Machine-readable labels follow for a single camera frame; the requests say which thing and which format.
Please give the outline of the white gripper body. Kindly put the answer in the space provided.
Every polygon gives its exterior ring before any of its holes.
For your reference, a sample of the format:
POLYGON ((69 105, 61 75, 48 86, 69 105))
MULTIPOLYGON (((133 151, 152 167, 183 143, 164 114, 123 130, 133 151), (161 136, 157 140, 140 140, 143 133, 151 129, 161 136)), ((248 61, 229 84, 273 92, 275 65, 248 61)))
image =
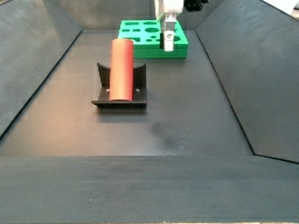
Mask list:
POLYGON ((153 0, 155 18, 161 20, 165 15, 177 16, 183 12, 184 0, 153 0))

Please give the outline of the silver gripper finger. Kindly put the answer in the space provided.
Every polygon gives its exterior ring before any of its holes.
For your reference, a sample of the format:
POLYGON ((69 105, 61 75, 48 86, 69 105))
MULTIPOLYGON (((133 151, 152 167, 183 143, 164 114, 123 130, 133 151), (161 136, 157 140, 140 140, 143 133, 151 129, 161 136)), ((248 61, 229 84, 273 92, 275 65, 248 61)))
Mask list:
POLYGON ((163 30, 163 49, 167 52, 173 50, 173 27, 176 23, 176 16, 173 14, 165 14, 161 22, 163 30))

